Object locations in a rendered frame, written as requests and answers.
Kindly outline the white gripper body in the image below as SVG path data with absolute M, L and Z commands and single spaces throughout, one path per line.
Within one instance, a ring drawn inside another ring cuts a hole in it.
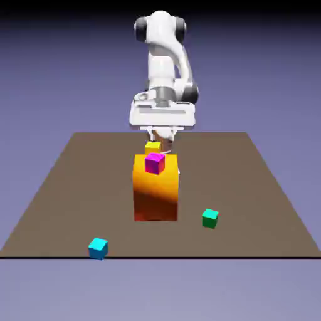
M 157 107 L 155 100 L 134 100 L 129 123 L 134 127 L 193 127 L 195 105 L 170 101 L 168 107 Z

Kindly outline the small yellow cube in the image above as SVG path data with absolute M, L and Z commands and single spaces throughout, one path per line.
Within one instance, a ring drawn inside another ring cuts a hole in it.
M 160 154 L 162 152 L 161 142 L 148 141 L 145 145 L 145 154 Z

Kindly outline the small magenta cube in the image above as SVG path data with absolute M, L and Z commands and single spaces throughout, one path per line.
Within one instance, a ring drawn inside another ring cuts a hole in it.
M 145 157 L 145 171 L 159 175 L 165 169 L 165 160 L 164 154 L 150 153 Z

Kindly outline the small green cube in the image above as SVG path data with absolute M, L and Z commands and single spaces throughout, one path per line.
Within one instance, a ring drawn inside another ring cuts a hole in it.
M 212 209 L 205 209 L 202 214 L 202 226 L 214 229 L 217 225 L 219 212 Z

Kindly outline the small cyan cube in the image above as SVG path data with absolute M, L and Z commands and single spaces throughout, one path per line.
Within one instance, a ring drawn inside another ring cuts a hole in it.
M 88 245 L 88 252 L 91 259 L 103 260 L 108 253 L 108 241 L 94 238 Z

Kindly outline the large orange box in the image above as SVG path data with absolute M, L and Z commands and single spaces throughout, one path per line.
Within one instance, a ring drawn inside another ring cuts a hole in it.
M 145 155 L 137 154 L 132 181 L 135 221 L 177 221 L 179 170 L 175 154 L 165 155 L 160 174 L 146 172 Z

